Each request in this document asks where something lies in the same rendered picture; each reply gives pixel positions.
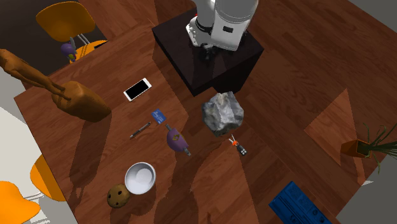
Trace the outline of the dark robot stand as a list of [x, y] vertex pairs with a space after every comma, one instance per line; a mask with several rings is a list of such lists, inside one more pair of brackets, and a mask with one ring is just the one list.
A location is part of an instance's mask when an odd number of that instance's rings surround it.
[[152, 28], [156, 42], [192, 95], [199, 95], [210, 87], [219, 93], [238, 92], [260, 58], [263, 47], [247, 33], [237, 51], [214, 47], [210, 57], [206, 57], [203, 48], [192, 45], [185, 29], [196, 12], [192, 8]]

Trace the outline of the grey rock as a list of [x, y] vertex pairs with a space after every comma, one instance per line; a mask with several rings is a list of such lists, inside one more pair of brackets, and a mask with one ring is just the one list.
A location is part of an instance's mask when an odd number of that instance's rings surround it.
[[244, 110], [232, 91], [217, 93], [202, 104], [202, 121], [216, 137], [240, 127], [243, 119]]

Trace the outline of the white smartphone with black screen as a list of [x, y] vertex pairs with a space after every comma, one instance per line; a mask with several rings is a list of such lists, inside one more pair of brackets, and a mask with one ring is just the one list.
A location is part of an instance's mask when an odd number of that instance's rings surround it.
[[151, 87], [152, 84], [146, 78], [143, 78], [128, 89], [126, 89], [123, 94], [131, 102]]

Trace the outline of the small blue card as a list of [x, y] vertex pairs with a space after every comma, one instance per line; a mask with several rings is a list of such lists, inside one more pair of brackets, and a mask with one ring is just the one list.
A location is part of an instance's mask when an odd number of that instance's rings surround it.
[[154, 110], [154, 112], [152, 112], [151, 115], [155, 119], [157, 124], [161, 124], [166, 120], [166, 117], [159, 109]]

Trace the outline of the purple flask bottle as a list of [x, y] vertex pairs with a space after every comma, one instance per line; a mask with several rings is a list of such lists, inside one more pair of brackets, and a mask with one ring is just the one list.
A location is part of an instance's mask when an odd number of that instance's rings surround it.
[[165, 126], [168, 129], [168, 133], [167, 133], [168, 146], [174, 151], [183, 151], [188, 156], [190, 156], [191, 153], [188, 150], [188, 143], [186, 142], [183, 135], [180, 132], [178, 132], [177, 129], [171, 128], [169, 124], [166, 124]]

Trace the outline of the black and orange small tool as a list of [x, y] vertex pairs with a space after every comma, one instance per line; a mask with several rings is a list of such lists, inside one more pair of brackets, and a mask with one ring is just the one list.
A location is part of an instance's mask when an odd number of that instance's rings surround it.
[[231, 142], [231, 144], [232, 144], [233, 146], [236, 147], [237, 151], [238, 151], [242, 156], [245, 156], [245, 155], [247, 154], [247, 151], [245, 150], [245, 148], [235, 140], [233, 134], [231, 135], [231, 138], [229, 138], [228, 140]]

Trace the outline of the dark grey pen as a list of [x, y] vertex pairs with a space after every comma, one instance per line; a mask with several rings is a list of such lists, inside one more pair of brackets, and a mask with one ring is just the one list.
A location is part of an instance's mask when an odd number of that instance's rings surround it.
[[146, 123], [143, 125], [141, 128], [139, 128], [137, 131], [135, 131], [132, 135], [130, 135], [130, 139], [136, 137], [139, 133], [141, 133], [144, 129], [148, 128], [151, 125], [151, 122]]

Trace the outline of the brown wooden figure sculpture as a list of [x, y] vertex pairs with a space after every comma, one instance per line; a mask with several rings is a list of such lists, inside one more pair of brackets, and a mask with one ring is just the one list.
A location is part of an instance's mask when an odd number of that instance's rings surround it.
[[77, 81], [58, 85], [6, 49], [0, 49], [0, 67], [22, 82], [47, 89], [52, 93], [52, 100], [56, 106], [71, 116], [89, 122], [99, 122], [111, 113], [104, 100], [86, 86]]

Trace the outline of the small purple bottle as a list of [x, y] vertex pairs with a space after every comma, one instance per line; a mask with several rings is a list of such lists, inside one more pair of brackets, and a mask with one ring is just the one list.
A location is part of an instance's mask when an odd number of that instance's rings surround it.
[[62, 44], [60, 49], [61, 49], [61, 53], [65, 57], [67, 57], [68, 60], [70, 60], [71, 62], [76, 61], [77, 51], [76, 51], [76, 45], [75, 45], [74, 39], [72, 37], [69, 38], [68, 43]]

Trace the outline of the white bowl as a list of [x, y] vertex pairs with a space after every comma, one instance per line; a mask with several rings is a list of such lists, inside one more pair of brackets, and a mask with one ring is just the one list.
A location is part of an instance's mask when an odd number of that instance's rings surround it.
[[125, 174], [125, 186], [134, 195], [142, 195], [150, 191], [155, 181], [156, 171], [146, 162], [135, 163]]

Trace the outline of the orange chair with metal legs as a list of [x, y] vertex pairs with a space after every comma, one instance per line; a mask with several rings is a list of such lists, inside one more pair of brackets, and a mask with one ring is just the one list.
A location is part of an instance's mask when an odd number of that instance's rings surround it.
[[15, 184], [0, 181], [0, 224], [50, 224], [37, 200], [47, 196], [58, 202], [66, 201], [44, 156], [32, 166], [30, 179], [39, 192], [28, 197], [22, 197]]
[[36, 22], [56, 41], [68, 43], [74, 39], [76, 61], [100, 47], [105, 39], [90, 42], [85, 33], [95, 29], [95, 22], [87, 9], [75, 1], [55, 3], [36, 15]]

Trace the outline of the brown chocolate chip cookie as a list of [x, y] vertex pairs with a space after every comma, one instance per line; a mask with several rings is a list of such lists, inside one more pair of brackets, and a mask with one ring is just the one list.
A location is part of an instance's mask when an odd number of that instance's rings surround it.
[[117, 184], [108, 191], [107, 202], [113, 208], [120, 208], [129, 201], [130, 196], [131, 193], [124, 184]]

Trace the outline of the blue box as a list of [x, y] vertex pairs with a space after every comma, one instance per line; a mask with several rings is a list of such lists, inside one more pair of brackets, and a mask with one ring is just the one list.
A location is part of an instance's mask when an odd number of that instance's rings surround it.
[[293, 181], [277, 194], [269, 207], [284, 224], [332, 224]]

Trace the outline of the green plant in orange pot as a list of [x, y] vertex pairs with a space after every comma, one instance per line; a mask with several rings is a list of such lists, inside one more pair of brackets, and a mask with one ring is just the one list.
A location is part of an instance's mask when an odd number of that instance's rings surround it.
[[397, 123], [393, 125], [393, 127], [387, 131], [385, 125], [381, 125], [382, 129], [379, 129], [375, 135], [375, 139], [373, 141], [370, 140], [370, 129], [367, 124], [363, 124], [367, 130], [367, 141], [363, 141], [360, 139], [355, 139], [352, 141], [348, 141], [341, 145], [340, 152], [348, 155], [350, 157], [357, 158], [374, 158], [377, 167], [378, 173], [380, 173], [380, 161], [376, 156], [377, 153], [382, 153], [384, 155], [389, 155], [390, 157], [397, 160], [397, 139], [394, 141], [383, 143], [383, 141], [392, 133], [394, 129], [397, 128]]

